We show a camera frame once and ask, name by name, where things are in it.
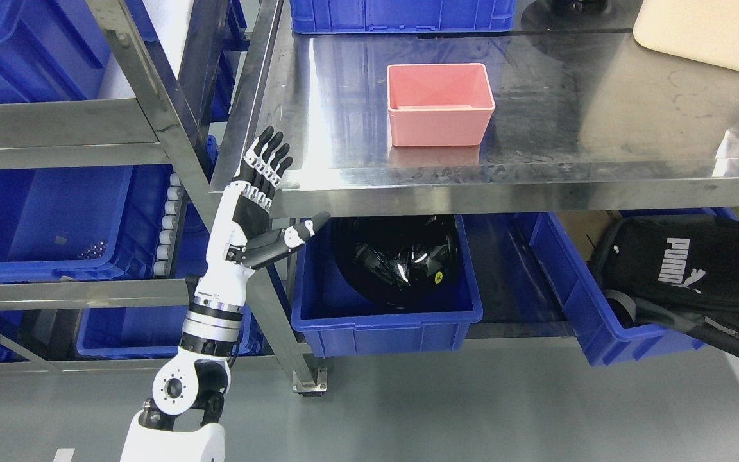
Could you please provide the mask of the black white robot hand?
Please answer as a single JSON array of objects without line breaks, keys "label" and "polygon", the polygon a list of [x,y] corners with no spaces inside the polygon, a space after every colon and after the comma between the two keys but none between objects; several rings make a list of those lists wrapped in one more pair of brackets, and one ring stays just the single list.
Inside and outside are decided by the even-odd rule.
[{"label": "black white robot hand", "polygon": [[289,149],[284,134],[267,126],[244,152],[224,188],[209,234],[208,268],[193,296],[200,306],[229,311],[243,307],[249,279],[298,252],[331,218],[320,212],[287,228],[271,228],[276,190],[293,163]]}]

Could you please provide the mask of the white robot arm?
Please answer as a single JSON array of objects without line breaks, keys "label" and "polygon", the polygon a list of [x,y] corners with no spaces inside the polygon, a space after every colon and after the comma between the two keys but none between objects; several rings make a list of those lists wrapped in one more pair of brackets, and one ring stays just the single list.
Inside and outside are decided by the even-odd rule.
[{"label": "white robot arm", "polygon": [[176,355],[159,369],[152,396],[135,414],[121,461],[223,461],[219,423],[239,348],[242,302],[200,301],[188,307]]}]

